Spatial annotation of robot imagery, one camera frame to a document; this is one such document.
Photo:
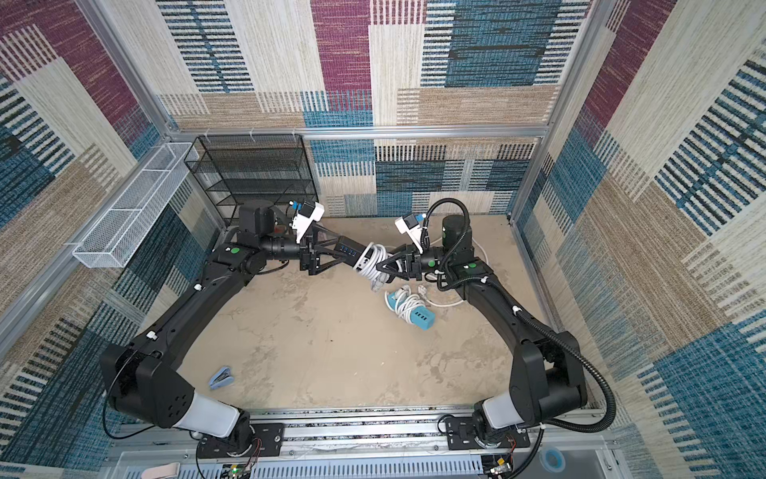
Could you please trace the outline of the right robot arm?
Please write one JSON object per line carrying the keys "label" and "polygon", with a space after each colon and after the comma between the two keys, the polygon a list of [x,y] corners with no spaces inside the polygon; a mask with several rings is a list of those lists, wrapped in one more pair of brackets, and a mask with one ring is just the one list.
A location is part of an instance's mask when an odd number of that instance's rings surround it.
{"label": "right robot arm", "polygon": [[475,255],[472,228],[461,215],[442,219],[442,243],[405,245],[377,268],[401,279],[438,273],[461,299],[478,309],[508,345],[513,357],[509,386],[479,401],[472,421],[484,446],[502,441],[507,430],[533,427],[588,402],[580,347],[569,333],[556,333],[530,315],[500,284],[492,267]]}

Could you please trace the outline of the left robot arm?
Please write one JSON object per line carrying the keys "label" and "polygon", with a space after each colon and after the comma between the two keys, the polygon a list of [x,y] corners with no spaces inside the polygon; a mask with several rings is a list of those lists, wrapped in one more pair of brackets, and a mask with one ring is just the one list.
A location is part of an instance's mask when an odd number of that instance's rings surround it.
{"label": "left robot arm", "polygon": [[333,235],[320,223],[321,206],[307,202],[293,216],[263,200],[246,203],[237,225],[209,254],[201,274],[176,302],[126,345],[109,345],[100,357],[105,405],[151,427],[177,428],[221,439],[235,448],[253,440],[249,415],[209,398],[179,374],[179,368],[215,315],[269,261],[298,261],[309,275],[331,265],[363,265],[370,249]]}

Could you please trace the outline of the black power strip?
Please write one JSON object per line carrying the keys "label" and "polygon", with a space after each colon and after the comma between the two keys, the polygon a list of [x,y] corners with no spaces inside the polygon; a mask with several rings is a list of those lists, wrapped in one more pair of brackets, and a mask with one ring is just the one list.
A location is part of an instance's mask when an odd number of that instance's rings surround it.
{"label": "black power strip", "polygon": [[340,259],[351,267],[360,267],[367,265],[367,263],[377,265],[386,259],[387,255],[387,251],[382,245],[377,245],[377,243],[362,245],[362,243],[353,241],[348,237],[339,237],[332,252],[335,259]]}

